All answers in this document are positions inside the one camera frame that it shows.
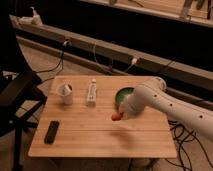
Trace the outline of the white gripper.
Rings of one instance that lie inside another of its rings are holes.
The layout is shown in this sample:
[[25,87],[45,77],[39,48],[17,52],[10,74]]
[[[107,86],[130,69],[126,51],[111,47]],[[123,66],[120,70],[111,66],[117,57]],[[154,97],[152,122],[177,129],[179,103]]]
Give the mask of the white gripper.
[[128,94],[120,103],[119,112],[124,118],[136,118],[144,110],[144,105],[138,100],[134,94]]

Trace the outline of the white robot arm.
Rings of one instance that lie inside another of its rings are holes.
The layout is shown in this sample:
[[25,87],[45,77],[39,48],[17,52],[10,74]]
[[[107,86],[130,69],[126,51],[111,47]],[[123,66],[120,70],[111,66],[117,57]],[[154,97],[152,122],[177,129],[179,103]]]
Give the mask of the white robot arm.
[[137,85],[120,103],[123,119],[137,118],[146,106],[159,110],[213,141],[213,111],[168,95],[166,82],[152,77]]

